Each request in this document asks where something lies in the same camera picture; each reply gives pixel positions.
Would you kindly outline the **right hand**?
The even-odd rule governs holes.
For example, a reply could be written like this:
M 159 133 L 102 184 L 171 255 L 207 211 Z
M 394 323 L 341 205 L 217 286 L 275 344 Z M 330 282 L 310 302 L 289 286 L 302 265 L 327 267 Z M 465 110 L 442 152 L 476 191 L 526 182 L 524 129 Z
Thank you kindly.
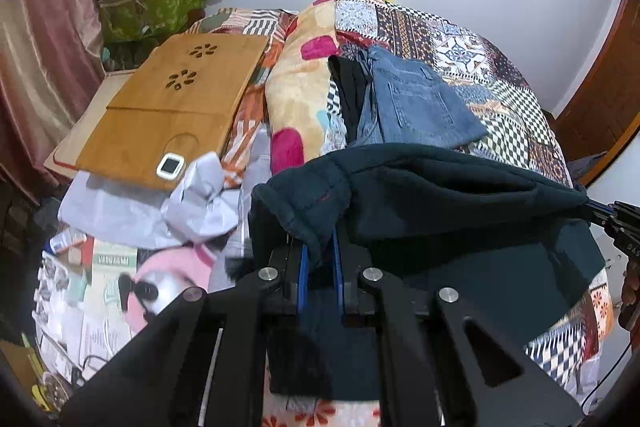
M 629 260 L 624 272 L 622 306 L 618 325 L 626 329 L 631 342 L 631 352 L 639 351 L 639 265 Z

